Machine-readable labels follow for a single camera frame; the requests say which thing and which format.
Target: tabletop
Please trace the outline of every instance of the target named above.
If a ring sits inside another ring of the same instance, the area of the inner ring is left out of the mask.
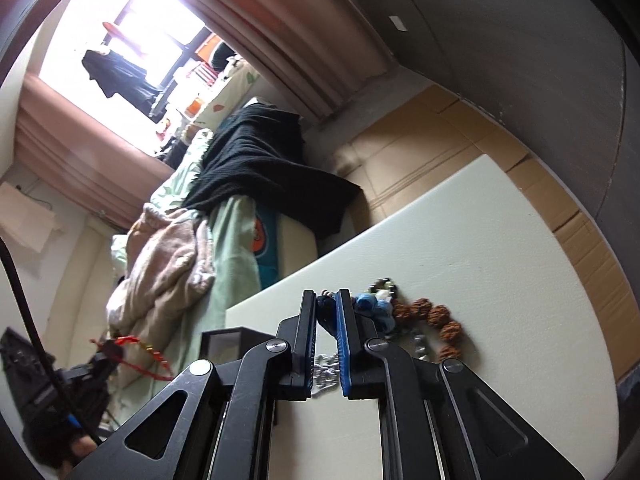
[[[387,276],[407,301],[446,304],[467,334],[467,365],[587,480],[605,477],[616,461],[618,409],[600,326],[555,237],[486,155],[229,309],[226,325],[275,333],[297,314],[303,290],[357,292]],[[316,354],[334,352],[318,327]],[[338,388],[278,404],[270,479],[327,478],[382,478],[375,400],[346,400]]]

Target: black blanket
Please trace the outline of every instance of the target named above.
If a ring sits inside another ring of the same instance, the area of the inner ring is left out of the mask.
[[[360,188],[303,163],[298,119],[260,104],[226,118],[184,207],[210,213],[230,196],[246,195],[306,225],[319,238],[337,233]]]

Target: white table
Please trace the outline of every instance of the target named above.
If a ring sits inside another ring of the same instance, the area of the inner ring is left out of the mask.
[[[591,303],[554,236],[487,156],[327,256],[230,309],[228,326],[275,333],[306,288],[364,290],[391,276],[408,300],[446,304],[464,360],[587,480],[613,467],[618,410]],[[318,327],[318,353],[335,341]],[[281,402],[271,480],[382,478],[374,400],[339,390]]]

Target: beige fleece blanket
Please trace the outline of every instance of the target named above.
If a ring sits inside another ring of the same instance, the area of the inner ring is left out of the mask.
[[[150,203],[127,238],[127,275],[107,304],[113,334],[135,335],[162,352],[178,320],[211,288],[215,279],[207,222],[194,210],[163,213]],[[151,355],[137,345],[125,347],[125,360],[149,368]],[[127,386],[139,374],[118,368]]]

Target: bed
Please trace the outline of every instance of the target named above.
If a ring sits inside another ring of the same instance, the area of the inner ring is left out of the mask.
[[[180,207],[200,171],[199,162],[212,135],[212,131],[202,130],[194,137],[175,173],[151,196],[154,206],[163,211]],[[210,291],[182,316],[171,342],[162,352],[174,373],[198,358],[201,332],[224,328],[226,310],[262,290],[253,252],[257,209],[253,199],[233,196],[208,217],[207,236],[215,247],[216,279]],[[274,217],[277,278],[284,278],[318,257],[316,238],[299,222],[278,213]],[[126,237],[117,235],[112,244],[112,260],[120,276],[126,268]],[[165,384],[143,376],[124,387],[114,381],[111,407],[115,418],[122,423]]]

